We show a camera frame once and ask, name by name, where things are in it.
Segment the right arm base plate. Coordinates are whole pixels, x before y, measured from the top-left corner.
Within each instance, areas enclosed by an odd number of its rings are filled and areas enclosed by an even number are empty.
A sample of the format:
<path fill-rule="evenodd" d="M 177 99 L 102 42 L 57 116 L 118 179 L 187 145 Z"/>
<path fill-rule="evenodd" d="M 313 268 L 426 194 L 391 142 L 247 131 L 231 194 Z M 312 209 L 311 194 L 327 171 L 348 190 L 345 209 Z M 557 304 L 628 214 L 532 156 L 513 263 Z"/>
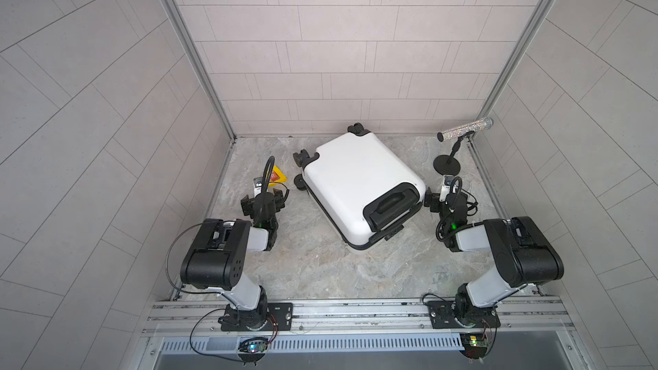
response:
<path fill-rule="evenodd" d="M 469 301 L 425 301 L 433 329 L 497 329 L 500 319 L 495 308 L 477 308 Z"/>

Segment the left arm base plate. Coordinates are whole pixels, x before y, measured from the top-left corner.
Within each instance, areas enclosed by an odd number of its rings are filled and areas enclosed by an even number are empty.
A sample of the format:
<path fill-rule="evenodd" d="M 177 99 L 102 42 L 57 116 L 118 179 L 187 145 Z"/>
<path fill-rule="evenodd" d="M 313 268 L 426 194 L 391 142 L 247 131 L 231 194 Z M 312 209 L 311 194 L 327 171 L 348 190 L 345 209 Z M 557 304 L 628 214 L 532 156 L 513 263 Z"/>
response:
<path fill-rule="evenodd" d="M 292 303 L 267 303 L 255 310 L 236 310 L 226 306 L 224 315 L 218 319 L 222 332 L 272 332 L 291 330 L 294 305 Z"/>

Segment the white hard-shell suitcase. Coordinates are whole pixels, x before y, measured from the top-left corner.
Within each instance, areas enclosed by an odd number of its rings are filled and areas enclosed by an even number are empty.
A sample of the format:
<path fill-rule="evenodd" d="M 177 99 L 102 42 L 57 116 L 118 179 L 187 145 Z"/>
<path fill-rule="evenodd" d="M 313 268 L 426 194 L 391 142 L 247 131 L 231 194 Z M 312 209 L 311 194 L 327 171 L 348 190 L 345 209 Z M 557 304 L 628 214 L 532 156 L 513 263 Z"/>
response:
<path fill-rule="evenodd" d="M 354 253 L 392 238 L 423 208 L 424 181 L 361 123 L 293 159 L 302 170 L 296 187 L 308 192 Z"/>

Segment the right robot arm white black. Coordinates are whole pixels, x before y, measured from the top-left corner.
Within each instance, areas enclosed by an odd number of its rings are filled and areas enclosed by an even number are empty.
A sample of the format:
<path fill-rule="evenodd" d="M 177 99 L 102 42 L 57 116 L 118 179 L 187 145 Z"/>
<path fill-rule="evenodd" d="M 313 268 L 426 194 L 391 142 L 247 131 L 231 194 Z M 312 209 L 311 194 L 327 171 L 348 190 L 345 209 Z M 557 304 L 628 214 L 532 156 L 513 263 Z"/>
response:
<path fill-rule="evenodd" d="M 454 301 L 441 301 L 437 310 L 464 328 L 495 328 L 497 304 L 534 284 L 560 280 L 565 267 L 539 227 L 528 216 L 485 219 L 470 223 L 468 217 L 478 206 L 463 190 L 459 176 L 449 176 L 440 191 L 426 190 L 423 205 L 440 216 L 435 229 L 437 240 L 454 253 L 488 250 L 494 267 L 479 279 L 459 286 Z"/>

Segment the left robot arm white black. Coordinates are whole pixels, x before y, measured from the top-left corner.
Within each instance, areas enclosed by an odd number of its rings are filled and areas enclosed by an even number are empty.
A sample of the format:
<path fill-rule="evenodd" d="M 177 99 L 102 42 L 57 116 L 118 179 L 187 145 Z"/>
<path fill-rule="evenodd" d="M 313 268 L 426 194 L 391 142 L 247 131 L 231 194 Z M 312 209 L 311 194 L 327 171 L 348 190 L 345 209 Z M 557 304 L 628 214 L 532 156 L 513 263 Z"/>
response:
<path fill-rule="evenodd" d="M 229 327 L 256 331 L 268 322 L 267 293 L 243 271 L 249 252 L 273 249 L 279 229 L 277 213 L 287 193 L 269 189 L 275 157 L 268 158 L 260 191 L 241 199 L 246 220 L 206 219 L 183 258 L 179 277 L 203 294 L 218 294 L 228 301 Z"/>

